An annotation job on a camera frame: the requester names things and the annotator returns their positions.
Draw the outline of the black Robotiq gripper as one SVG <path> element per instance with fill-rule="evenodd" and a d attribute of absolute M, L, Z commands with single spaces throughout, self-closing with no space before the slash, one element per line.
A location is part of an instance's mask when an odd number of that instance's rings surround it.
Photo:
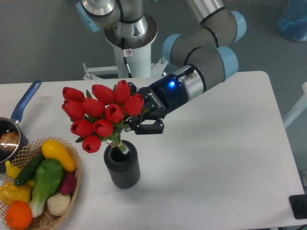
<path fill-rule="evenodd" d="M 134 131 L 136 135 L 162 134 L 165 125 L 161 118 L 181 107 L 188 101 L 188 93 L 176 74 L 169 74 L 147 87 L 138 88 L 128 82 L 130 94 L 141 94 L 144 99 L 143 108 L 147 109 L 145 120 L 155 120 L 152 124 L 142 124 L 141 116 L 133 116 L 124 122 L 125 132 Z"/>

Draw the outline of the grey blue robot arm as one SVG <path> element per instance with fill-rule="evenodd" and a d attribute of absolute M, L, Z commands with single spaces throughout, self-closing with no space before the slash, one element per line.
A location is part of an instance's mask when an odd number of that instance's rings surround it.
<path fill-rule="evenodd" d="M 167 114 L 237 72 L 238 60 L 229 45 L 245 34 L 244 17 L 228 11 L 220 0 L 190 0 L 188 4 L 200 30 L 189 37 L 172 34 L 165 40 L 161 61 L 176 71 L 147 87 L 130 85 L 132 94 L 142 95 L 144 111 L 131 116 L 118 131 L 161 134 Z M 113 46 L 119 78 L 152 75 L 151 44 L 157 25 L 143 11 L 141 0 L 81 0 L 76 10 L 89 30 L 103 31 Z"/>

